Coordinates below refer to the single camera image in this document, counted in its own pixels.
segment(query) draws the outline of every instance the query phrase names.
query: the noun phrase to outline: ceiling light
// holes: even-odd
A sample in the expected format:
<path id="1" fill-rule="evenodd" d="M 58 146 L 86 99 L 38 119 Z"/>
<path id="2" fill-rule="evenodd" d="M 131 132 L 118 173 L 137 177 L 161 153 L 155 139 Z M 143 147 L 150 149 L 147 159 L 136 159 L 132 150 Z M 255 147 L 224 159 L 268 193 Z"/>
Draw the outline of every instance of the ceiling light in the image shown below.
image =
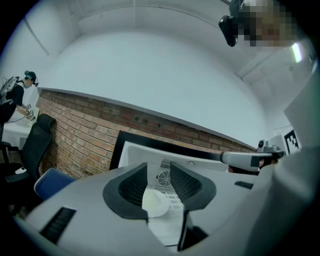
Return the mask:
<path id="1" fill-rule="evenodd" d="M 302 60 L 302 55 L 301 55 L 299 44 L 295 43 L 294 45 L 292 45 L 292 49 L 293 49 L 296 63 L 300 62 Z"/>

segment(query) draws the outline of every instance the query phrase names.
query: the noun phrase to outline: cap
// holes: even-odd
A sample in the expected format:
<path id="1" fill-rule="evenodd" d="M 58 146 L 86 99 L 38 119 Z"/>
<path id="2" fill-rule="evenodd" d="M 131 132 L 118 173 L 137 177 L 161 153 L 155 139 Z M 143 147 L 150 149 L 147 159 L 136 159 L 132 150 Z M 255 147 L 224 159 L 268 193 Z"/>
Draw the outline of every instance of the cap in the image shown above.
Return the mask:
<path id="1" fill-rule="evenodd" d="M 35 85 L 35 82 L 36 82 L 36 79 L 37 79 L 36 73 L 33 72 L 33 71 L 26 70 L 24 72 L 24 74 L 25 74 L 26 78 L 31 78 L 33 80 L 33 84 Z"/>

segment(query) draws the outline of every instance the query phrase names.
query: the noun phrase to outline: white bowl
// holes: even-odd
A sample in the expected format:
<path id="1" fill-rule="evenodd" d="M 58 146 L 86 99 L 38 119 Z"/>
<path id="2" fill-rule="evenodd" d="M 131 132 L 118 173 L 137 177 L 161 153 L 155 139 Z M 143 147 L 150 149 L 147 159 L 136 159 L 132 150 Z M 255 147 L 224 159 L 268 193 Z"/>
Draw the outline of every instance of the white bowl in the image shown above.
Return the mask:
<path id="1" fill-rule="evenodd" d="M 164 194 L 155 189 L 145 189 L 142 198 L 142 209 L 148 213 L 149 218 L 164 215 L 169 208 L 169 199 Z"/>

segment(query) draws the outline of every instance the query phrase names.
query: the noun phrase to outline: person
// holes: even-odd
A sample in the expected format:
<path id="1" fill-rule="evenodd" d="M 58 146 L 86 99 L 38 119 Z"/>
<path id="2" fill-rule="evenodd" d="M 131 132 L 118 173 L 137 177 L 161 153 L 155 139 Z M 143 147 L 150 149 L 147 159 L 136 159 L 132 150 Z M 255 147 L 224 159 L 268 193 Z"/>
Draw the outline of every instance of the person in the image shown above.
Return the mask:
<path id="1" fill-rule="evenodd" d="M 231 0 L 230 15 L 240 18 L 238 33 L 250 46 L 285 48 L 305 38 L 318 44 L 315 3 L 290 0 Z"/>
<path id="2" fill-rule="evenodd" d="M 32 118 L 32 115 L 27 111 L 27 107 L 23 104 L 23 97 L 25 89 L 29 89 L 35 84 L 37 76 L 36 73 L 32 71 L 26 71 L 24 74 L 25 78 L 18 81 L 17 85 L 6 95 L 6 98 L 12 99 L 12 102 L 0 106 L 0 142 L 2 141 L 4 125 L 13 116 L 15 110 L 23 116 L 26 116 L 29 120 Z"/>

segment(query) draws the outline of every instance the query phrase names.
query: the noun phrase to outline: blue chair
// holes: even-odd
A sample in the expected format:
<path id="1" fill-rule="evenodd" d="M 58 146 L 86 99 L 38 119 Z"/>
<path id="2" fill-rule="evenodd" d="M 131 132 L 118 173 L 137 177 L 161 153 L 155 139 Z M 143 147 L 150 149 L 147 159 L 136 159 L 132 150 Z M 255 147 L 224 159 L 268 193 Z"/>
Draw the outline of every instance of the blue chair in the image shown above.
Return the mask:
<path id="1" fill-rule="evenodd" d="M 36 181 L 33 188 L 39 197 L 47 200 L 75 180 L 61 171 L 50 168 Z"/>

